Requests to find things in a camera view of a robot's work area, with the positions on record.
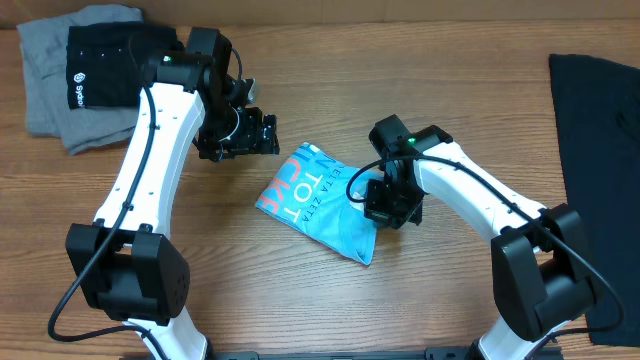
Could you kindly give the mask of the light blue printed t-shirt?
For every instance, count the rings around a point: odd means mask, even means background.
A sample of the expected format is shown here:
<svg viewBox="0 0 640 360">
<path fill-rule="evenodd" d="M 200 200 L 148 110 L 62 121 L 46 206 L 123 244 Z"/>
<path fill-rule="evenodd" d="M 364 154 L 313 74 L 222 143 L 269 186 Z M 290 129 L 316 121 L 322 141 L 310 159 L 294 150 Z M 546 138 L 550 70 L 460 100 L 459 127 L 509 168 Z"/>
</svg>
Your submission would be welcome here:
<svg viewBox="0 0 640 360">
<path fill-rule="evenodd" d="M 370 179 L 319 147 L 301 144 L 280 167 L 255 206 L 276 220 L 318 241 L 340 255 L 371 264 L 377 229 L 364 215 L 360 200 Z"/>
</svg>

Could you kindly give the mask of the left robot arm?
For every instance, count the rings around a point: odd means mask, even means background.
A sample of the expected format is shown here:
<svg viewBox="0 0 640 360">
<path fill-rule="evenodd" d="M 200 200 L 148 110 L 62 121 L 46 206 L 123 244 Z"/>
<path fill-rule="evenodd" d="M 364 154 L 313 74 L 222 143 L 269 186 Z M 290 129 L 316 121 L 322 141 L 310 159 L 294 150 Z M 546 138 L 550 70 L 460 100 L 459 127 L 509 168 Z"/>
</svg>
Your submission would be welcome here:
<svg viewBox="0 0 640 360">
<path fill-rule="evenodd" d="M 236 57 L 220 31 L 196 27 L 185 48 L 156 50 L 135 67 L 138 119 L 118 176 L 92 223 L 66 237 L 71 291 L 104 312 L 113 332 L 136 333 L 154 359 L 213 355 L 186 307 L 189 265 L 170 240 L 188 152 L 217 163 L 279 151 L 277 119 L 256 106 L 255 80 L 228 72 Z"/>
</svg>

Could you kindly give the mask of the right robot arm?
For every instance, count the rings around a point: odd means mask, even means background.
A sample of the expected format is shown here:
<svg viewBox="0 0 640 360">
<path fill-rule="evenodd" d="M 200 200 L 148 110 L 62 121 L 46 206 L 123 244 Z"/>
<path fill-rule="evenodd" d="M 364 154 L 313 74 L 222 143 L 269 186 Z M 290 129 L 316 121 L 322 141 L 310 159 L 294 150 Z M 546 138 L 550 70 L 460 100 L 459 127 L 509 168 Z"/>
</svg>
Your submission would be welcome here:
<svg viewBox="0 0 640 360">
<path fill-rule="evenodd" d="M 433 195 L 490 248 L 498 320 L 469 347 L 428 348 L 426 358 L 562 358 L 550 337 L 591 310 L 603 291 L 589 269 L 593 256 L 579 214 L 509 189 L 435 125 L 412 133 L 391 115 L 369 140 L 384 176 L 367 185 L 367 218 L 394 229 L 419 224 L 423 198 Z"/>
</svg>

